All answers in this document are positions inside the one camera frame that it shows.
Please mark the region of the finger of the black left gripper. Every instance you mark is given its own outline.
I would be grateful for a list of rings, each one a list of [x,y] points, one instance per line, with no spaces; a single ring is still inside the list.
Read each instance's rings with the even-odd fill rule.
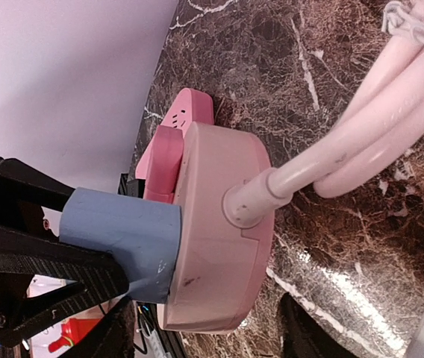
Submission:
[[[55,239],[43,209],[62,212],[73,192],[21,160],[0,157],[0,226]]]
[[[0,345],[14,347],[128,287],[109,253],[0,225]]]

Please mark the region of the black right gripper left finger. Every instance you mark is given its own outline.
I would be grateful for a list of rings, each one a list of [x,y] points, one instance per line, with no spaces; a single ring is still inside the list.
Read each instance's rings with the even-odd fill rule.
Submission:
[[[135,318],[132,299],[122,297],[77,345],[68,350],[68,357],[134,357]]]

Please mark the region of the light blue adapter plug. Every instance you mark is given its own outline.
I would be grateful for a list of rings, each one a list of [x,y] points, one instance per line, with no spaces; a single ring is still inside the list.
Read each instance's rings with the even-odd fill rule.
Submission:
[[[112,254],[135,301],[166,303],[181,242],[178,205],[77,188],[63,208],[59,237]]]

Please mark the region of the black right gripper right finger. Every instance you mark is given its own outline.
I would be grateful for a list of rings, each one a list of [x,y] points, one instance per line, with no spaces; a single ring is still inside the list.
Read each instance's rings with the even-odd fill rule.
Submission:
[[[282,296],[279,312],[283,328],[283,357],[356,357],[329,336],[289,293]]]

